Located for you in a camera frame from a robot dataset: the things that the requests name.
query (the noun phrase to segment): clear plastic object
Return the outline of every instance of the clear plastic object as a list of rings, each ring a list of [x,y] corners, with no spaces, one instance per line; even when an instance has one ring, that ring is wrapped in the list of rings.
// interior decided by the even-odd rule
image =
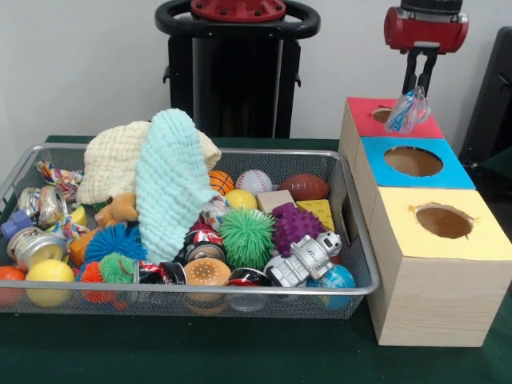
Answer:
[[[386,130],[410,134],[417,124],[426,122],[429,116],[430,108],[426,102],[425,89],[417,86],[411,92],[400,96],[386,122]]]

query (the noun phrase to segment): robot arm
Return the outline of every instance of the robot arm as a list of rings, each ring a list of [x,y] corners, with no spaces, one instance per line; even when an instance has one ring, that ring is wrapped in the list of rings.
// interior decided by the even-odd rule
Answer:
[[[467,14],[461,13],[462,0],[402,0],[400,7],[387,11],[384,23],[386,44],[408,54],[402,92],[418,86],[427,94],[439,54],[455,53],[466,40]],[[427,57],[423,73],[416,77],[418,56]]]

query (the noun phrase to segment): stacked boxes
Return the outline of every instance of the stacked boxes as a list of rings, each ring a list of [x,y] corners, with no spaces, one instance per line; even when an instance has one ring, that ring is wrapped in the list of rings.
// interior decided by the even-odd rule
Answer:
[[[368,297],[378,342],[481,346],[512,279],[512,245],[433,118],[386,132],[378,115],[394,103],[349,98],[340,140],[382,277]]]

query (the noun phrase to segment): brown football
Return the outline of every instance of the brown football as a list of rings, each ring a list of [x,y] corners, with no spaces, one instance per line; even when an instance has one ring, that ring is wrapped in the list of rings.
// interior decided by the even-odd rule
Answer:
[[[314,174],[296,174],[289,177],[279,186],[279,190],[288,190],[292,198],[301,200],[319,200],[329,194],[326,182]]]

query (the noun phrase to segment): blue globe ball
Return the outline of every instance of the blue globe ball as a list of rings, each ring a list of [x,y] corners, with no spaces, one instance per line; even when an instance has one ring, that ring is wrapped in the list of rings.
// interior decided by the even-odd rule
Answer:
[[[355,288],[352,274],[344,266],[334,266],[320,280],[309,280],[308,286],[321,288]],[[344,310],[350,304],[351,296],[317,296],[328,310]]]

